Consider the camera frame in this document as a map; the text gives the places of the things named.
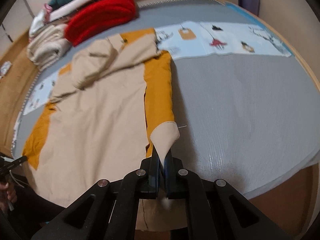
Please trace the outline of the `person's left hand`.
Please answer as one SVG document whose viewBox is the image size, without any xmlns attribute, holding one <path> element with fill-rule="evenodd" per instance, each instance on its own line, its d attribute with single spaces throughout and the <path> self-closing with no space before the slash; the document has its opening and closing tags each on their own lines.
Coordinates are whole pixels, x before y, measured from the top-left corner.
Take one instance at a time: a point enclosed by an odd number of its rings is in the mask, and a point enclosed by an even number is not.
<svg viewBox="0 0 320 240">
<path fill-rule="evenodd" d="M 2 182 L 0 183 L 1 190 L 1 211 L 6 214 L 9 209 L 9 202 L 14 203 L 17 200 L 15 186 L 12 182 Z"/>
</svg>

